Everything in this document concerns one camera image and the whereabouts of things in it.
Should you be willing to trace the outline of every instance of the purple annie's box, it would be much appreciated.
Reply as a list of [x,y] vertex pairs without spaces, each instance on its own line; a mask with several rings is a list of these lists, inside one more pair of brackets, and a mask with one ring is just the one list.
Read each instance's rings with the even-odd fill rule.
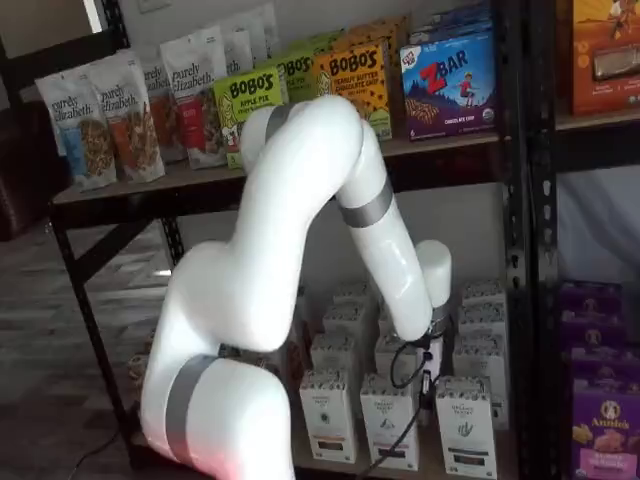
[[569,280],[558,292],[560,310],[622,316],[622,287],[615,283]]
[[627,339],[626,325],[618,315],[562,312],[560,319],[562,347],[590,345],[622,347]]
[[571,376],[640,381],[640,352],[629,348],[573,347]]
[[632,480],[640,453],[640,385],[575,379],[573,480]]

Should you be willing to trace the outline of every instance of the light switch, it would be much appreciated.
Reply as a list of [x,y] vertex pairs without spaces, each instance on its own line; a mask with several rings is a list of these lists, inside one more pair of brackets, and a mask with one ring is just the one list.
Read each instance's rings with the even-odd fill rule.
[[153,10],[159,10],[171,5],[171,0],[138,0],[138,9],[140,13],[147,13]]

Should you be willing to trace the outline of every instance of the annie's logo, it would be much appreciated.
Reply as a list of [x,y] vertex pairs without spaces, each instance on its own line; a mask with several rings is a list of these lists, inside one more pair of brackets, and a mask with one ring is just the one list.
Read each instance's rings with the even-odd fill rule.
[[607,400],[602,402],[602,406],[600,407],[600,415],[602,415],[602,418],[594,418],[591,424],[594,427],[621,428],[628,430],[629,422],[618,419],[618,417],[620,417],[620,413],[622,413],[620,405],[613,400]]

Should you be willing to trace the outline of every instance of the dark chair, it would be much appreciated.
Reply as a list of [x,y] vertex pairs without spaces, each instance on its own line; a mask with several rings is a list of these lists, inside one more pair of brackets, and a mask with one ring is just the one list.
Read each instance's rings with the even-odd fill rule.
[[20,91],[37,78],[115,51],[109,30],[10,59],[0,41],[0,76],[11,104],[0,111],[0,240],[14,238],[46,216],[51,198],[71,183],[44,103],[23,102]]

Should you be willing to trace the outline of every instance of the orange snack box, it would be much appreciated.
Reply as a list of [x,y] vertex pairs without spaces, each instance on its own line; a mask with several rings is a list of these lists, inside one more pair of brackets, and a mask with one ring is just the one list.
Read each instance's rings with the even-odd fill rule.
[[573,0],[573,113],[640,101],[640,17],[635,0]]

